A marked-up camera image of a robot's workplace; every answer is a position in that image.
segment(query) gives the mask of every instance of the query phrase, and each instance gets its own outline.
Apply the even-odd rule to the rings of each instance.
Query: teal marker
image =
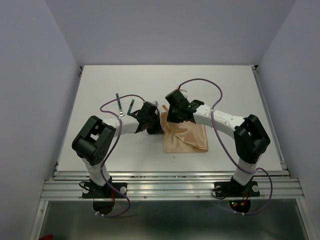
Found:
[[[127,114],[129,114],[129,113],[131,112],[131,109],[132,109],[132,106],[134,105],[134,102],[135,102],[135,100],[134,100],[134,99],[132,99],[132,101],[131,101],[131,103],[130,103],[130,106],[129,106],[129,109],[128,109],[128,113],[127,113]]]

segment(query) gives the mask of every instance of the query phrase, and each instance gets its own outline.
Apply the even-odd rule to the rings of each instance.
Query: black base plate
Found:
[[[215,191],[214,193],[217,198],[241,198],[247,192],[249,192],[249,196],[251,198],[252,197],[259,197],[260,192],[253,191],[253,186],[258,187],[258,183],[256,181],[251,181],[247,184],[245,189],[238,190],[238,189],[234,189],[232,184],[229,181],[217,181],[214,183],[214,188],[220,189],[221,192]]]
[[[121,187],[125,187],[127,189],[128,184],[126,182],[113,182],[112,186],[120,191]],[[85,182],[84,187],[89,188],[91,191],[88,193],[82,192],[82,198],[83,199],[110,199],[112,189],[105,184],[104,186],[98,186],[95,183],[92,182]],[[117,192],[114,193],[115,199],[123,199],[124,197]]]

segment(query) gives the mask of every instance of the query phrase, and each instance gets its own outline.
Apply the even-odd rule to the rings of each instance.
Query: table top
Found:
[[[229,65],[86,65],[76,94],[69,125],[65,135],[58,171],[86,171],[82,160],[71,148],[72,141],[87,119],[96,115],[101,119],[113,118],[102,113],[102,104],[120,96],[136,94],[146,101],[158,101],[169,106],[165,96],[178,84],[193,78],[205,78],[218,84],[223,99],[215,109],[232,115],[259,117],[271,139],[258,166],[267,171],[281,171],[281,164],[275,141],[271,134],[263,103],[251,66]],[[219,91],[207,82],[190,82],[183,86],[189,101],[200,100],[211,106]],[[122,110],[128,111],[132,97],[121,99]],[[140,109],[142,101],[135,99],[132,111]],[[105,107],[119,114],[117,102]],[[108,171],[126,172],[209,172],[234,171],[235,166],[228,159],[219,144],[214,130],[206,127],[209,150],[206,153],[164,153],[162,135],[148,135],[146,131],[122,135],[108,159]],[[221,138],[234,159],[238,159],[235,142],[221,133]]]

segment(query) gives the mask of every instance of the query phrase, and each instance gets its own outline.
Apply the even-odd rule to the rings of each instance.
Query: fabric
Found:
[[[161,113],[165,153],[205,153],[208,151],[208,139],[204,125],[190,121],[167,122],[168,108],[165,105],[162,107],[165,110]]]

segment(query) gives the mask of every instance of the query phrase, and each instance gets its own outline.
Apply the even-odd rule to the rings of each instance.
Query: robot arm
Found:
[[[189,102],[180,90],[174,90],[165,99],[170,104],[168,122],[191,121],[213,128],[211,119],[213,110],[204,102],[199,100]],[[234,139],[239,156],[238,165],[247,172],[254,172],[260,156],[270,144],[270,139],[258,117],[252,114],[249,117],[235,116],[218,110],[214,110],[213,116],[216,129]],[[242,192],[252,178],[253,174],[237,168],[231,183]]]
[[[157,107],[157,103],[146,101],[140,110],[123,116],[121,135],[135,134],[144,130],[149,134],[162,133]],[[116,118],[102,120],[97,116],[91,116],[72,143],[72,148],[82,158],[91,181],[100,187],[106,184],[101,170],[105,178],[111,181],[104,159],[113,138],[118,136],[119,129],[120,123]]]

